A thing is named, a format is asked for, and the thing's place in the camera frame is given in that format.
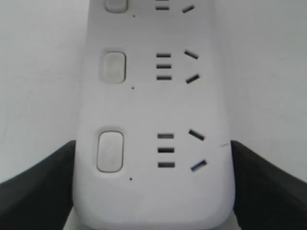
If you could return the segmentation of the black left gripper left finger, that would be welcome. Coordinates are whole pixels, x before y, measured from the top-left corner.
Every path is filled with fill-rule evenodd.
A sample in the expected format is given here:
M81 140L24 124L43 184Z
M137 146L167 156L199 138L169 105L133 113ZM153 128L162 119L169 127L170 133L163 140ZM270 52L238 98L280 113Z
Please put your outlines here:
M2 230L62 230L73 207L74 140L0 184Z

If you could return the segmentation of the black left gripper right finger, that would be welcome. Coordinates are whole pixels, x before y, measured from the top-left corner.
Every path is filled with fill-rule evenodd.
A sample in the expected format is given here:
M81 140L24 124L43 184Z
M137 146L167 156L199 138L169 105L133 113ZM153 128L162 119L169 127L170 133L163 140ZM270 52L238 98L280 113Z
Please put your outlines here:
M243 230L305 230L307 184L238 141L231 142L234 213Z

